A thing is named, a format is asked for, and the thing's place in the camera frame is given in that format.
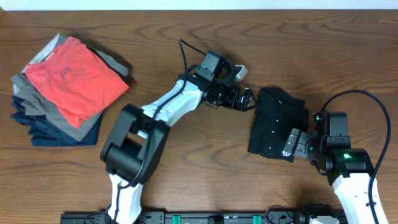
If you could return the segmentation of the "black t-shirt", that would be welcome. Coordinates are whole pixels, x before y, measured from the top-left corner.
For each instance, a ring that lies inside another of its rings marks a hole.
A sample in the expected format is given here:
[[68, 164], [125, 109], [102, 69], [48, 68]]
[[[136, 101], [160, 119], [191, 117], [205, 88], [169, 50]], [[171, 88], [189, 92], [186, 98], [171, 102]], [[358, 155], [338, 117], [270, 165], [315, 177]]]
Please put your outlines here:
[[277, 86], [263, 88], [255, 115], [248, 152], [293, 162], [294, 155], [285, 152], [284, 147], [292, 129], [308, 129], [309, 110], [305, 100], [294, 98]]

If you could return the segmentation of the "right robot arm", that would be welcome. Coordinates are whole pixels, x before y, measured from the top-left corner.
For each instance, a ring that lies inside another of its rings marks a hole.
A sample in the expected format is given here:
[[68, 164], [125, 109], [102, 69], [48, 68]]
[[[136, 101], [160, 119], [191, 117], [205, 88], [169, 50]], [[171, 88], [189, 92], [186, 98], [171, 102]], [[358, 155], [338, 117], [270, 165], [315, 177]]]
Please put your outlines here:
[[376, 169], [364, 149], [351, 147], [347, 114], [321, 111], [314, 120], [312, 133], [291, 130], [282, 154], [310, 161], [327, 177], [348, 223], [387, 223], [377, 181], [371, 180]]

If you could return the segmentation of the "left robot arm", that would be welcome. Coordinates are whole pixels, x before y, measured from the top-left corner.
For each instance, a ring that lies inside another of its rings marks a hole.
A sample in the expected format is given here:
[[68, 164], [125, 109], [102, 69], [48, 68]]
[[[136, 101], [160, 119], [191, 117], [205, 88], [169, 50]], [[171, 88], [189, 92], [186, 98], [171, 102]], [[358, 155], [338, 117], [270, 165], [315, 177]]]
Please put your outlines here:
[[112, 183], [106, 223], [134, 223], [141, 214], [144, 184], [156, 170], [171, 127], [185, 114], [208, 102], [215, 107], [248, 111], [256, 101], [241, 89], [248, 70], [210, 50], [201, 64], [185, 66], [175, 86], [151, 104], [126, 105], [120, 112], [100, 158]]

